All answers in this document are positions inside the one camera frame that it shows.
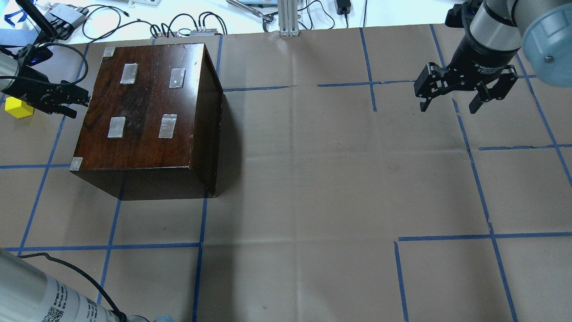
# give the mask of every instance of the power adapter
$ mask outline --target power adapter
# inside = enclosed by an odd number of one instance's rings
[[[336,0],[337,14],[345,15],[352,10],[352,2],[350,0]]]

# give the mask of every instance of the label on robot arm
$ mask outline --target label on robot arm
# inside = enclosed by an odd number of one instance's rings
[[[105,308],[47,276],[42,302],[29,322],[116,322]]]

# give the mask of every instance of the wooden box top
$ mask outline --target wooden box top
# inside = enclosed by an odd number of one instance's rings
[[[137,64],[132,84],[122,84],[126,64]],[[204,44],[119,47],[111,57],[104,54],[74,153],[83,158],[81,169],[189,167],[206,64],[212,66]],[[185,69],[182,88],[169,86],[176,68]],[[177,115],[171,139],[159,138],[165,114]],[[108,138],[113,117],[125,118],[121,138]]]

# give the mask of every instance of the table surface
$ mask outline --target table surface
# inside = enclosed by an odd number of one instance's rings
[[[5,14],[15,11],[13,3],[5,10]],[[165,22],[169,23],[173,17],[180,13],[188,13],[195,18],[205,11],[212,11],[220,15],[228,28],[229,34],[245,34],[245,33],[261,33],[261,19],[242,11],[228,3],[225,0],[196,0],[196,1],[179,1],[179,0],[162,0],[158,6],[149,6],[135,3],[134,7],[129,7],[127,0],[60,0],[60,3],[68,3],[77,6],[86,6],[92,4],[103,4],[117,6],[127,11],[130,17],[122,17],[122,23],[134,21],[136,19],[146,20],[156,25]],[[369,0],[367,4],[366,26],[398,26],[398,25],[417,25],[424,23],[443,23],[447,10],[452,8],[458,0]],[[336,14],[336,6],[334,0],[323,0],[325,10],[334,18],[335,29],[345,28],[345,19],[342,15]],[[348,23],[350,28],[362,27],[364,18],[365,0],[353,0],[352,11],[348,15]],[[310,6],[310,15],[314,23],[315,29],[328,29],[332,26],[332,21],[322,11],[319,3]],[[267,7],[261,9],[264,13],[276,11],[276,7]],[[300,12],[300,21],[310,26],[308,13],[306,10]],[[110,26],[117,25],[117,14],[111,10],[100,10],[92,16],[92,20],[86,24],[86,34],[97,37],[108,30]],[[188,18],[179,18],[174,24],[175,31],[181,28],[191,28],[192,22]],[[219,23],[214,17],[207,20],[208,28],[218,28],[221,31]],[[0,21],[0,28],[10,28],[3,19]],[[278,23],[275,21],[269,30],[277,30]],[[118,40],[140,40],[150,37],[149,27],[144,23],[136,23],[134,25],[118,30],[104,41]],[[65,43],[79,44],[89,42],[80,30],[76,30],[74,34]]]
[[[149,319],[570,320],[572,92],[519,54],[506,99],[472,115],[475,93],[455,92],[419,112],[412,80],[462,37],[415,25],[195,38],[228,100],[211,199],[118,201],[68,171],[84,107],[3,113],[0,246],[68,260]],[[76,45],[80,86],[108,46],[185,41]],[[78,77],[77,55],[54,55],[37,69]]]

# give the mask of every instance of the white desk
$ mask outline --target white desk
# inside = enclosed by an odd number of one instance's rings
[[[158,6],[148,6],[143,4],[135,4],[133,8],[129,8],[127,0],[60,0],[60,3],[69,3],[78,6],[86,6],[92,4],[103,4],[117,6],[130,14],[130,17],[122,17],[122,23],[133,21],[137,18],[146,20],[151,23],[160,25],[160,23],[169,23],[171,19],[179,13],[188,13],[198,18],[198,15],[204,11],[212,11],[220,15],[228,28],[230,34],[245,33],[261,33],[262,21],[236,8],[225,0],[162,0]],[[443,23],[447,10],[452,8],[454,3],[459,0],[369,0],[367,5],[366,26],[396,26],[396,25],[416,25],[424,23]],[[322,0],[326,11],[334,18],[335,28],[345,28],[345,19],[341,15],[336,14],[336,5],[334,0]],[[352,11],[348,15],[349,27],[361,27],[363,24],[365,0],[353,0]],[[332,21],[324,14],[319,3],[313,4],[311,7],[311,15],[315,29],[327,29],[332,25]],[[263,8],[261,11],[271,13],[276,11],[275,7]],[[306,10],[300,12],[301,22],[309,27],[309,19]],[[86,33],[92,37],[104,34],[111,28],[116,26],[117,14],[111,10],[99,10],[92,16],[93,20],[86,25]],[[206,21],[208,28],[218,28],[220,25],[214,17],[209,17]],[[180,28],[191,28],[192,21],[188,17],[180,17],[173,24],[173,30]],[[10,28],[10,26],[2,19],[0,28]],[[277,30],[278,23],[275,21],[269,30]],[[145,23],[135,23],[118,30],[112,36],[103,41],[117,40],[138,40],[150,37],[149,26]],[[67,43],[77,44],[88,42],[81,31],[77,30],[70,37]]]

